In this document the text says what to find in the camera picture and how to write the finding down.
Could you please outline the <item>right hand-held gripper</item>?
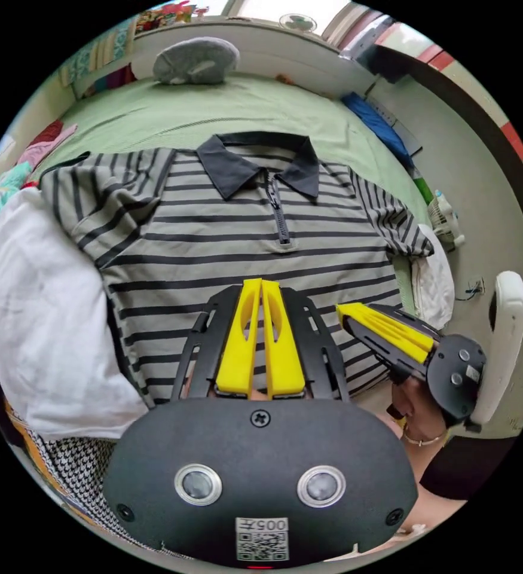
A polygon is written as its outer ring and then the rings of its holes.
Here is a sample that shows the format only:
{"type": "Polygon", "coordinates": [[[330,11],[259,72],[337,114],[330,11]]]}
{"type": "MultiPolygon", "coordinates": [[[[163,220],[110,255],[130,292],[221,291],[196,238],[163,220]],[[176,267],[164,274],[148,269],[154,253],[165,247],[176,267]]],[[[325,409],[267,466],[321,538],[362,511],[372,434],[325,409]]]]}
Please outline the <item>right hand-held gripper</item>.
{"type": "Polygon", "coordinates": [[[442,335],[428,323],[384,304],[338,304],[343,328],[384,365],[393,383],[426,383],[447,425],[472,420],[487,358],[474,340],[442,335]]]}

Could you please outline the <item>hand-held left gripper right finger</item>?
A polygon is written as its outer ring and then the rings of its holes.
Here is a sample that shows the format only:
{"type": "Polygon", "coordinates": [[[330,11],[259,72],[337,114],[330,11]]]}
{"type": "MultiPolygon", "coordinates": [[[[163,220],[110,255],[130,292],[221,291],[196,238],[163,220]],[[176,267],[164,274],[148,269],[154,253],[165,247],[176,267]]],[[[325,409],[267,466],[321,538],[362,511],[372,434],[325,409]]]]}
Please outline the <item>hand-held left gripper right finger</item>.
{"type": "Polygon", "coordinates": [[[261,282],[267,392],[270,399],[302,395],[305,377],[280,286],[261,282]]]}

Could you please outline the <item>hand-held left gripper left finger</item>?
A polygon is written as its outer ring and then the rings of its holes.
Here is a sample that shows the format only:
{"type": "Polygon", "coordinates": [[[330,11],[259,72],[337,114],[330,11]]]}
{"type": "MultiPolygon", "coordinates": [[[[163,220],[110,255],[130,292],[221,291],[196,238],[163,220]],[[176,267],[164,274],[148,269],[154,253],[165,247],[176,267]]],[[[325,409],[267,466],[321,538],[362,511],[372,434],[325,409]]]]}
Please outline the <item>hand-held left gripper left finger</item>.
{"type": "Polygon", "coordinates": [[[250,398],[253,389],[261,279],[243,282],[215,379],[217,392],[250,398]]]}

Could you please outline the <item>person's right hand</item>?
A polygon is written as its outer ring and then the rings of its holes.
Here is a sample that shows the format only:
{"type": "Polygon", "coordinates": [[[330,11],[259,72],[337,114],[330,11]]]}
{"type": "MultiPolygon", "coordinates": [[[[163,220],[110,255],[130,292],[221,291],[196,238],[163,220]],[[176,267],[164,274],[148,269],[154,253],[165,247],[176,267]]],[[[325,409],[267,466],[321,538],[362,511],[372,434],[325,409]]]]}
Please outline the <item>person's right hand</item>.
{"type": "Polygon", "coordinates": [[[444,416],[425,382],[409,377],[393,383],[392,405],[405,419],[404,434],[413,444],[435,444],[446,437],[444,416]]]}

